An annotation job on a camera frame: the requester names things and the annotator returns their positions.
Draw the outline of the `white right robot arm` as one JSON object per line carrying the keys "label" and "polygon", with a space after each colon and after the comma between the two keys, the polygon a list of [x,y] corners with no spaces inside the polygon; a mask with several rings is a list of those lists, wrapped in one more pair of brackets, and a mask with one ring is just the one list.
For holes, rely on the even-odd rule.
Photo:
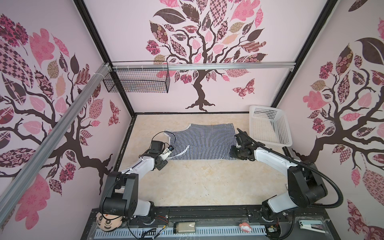
{"label": "white right robot arm", "polygon": [[315,173],[315,166],[308,166],[278,153],[251,139],[246,132],[235,135],[236,145],[230,156],[239,160],[264,163],[287,177],[288,190],[262,203],[262,217],[272,221],[280,212],[295,208],[307,208],[328,194],[323,178]]}

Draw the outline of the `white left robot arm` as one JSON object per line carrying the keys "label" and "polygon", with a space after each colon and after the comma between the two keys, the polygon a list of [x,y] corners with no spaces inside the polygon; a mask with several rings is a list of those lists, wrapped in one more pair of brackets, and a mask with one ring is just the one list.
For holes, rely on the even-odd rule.
{"label": "white left robot arm", "polygon": [[160,141],[151,141],[148,150],[141,154],[138,161],[121,172],[109,173],[102,193],[99,212],[102,217],[155,218],[155,205],[151,201],[139,199],[139,182],[149,172],[164,168],[174,147]]}

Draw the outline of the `navy striped tank top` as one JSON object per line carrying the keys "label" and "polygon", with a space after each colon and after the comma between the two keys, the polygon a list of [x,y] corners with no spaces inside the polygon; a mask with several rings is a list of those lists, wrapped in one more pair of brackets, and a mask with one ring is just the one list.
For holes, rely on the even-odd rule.
{"label": "navy striped tank top", "polygon": [[231,147],[237,144],[232,123],[190,124],[182,131],[165,131],[174,147],[171,160],[234,160]]}

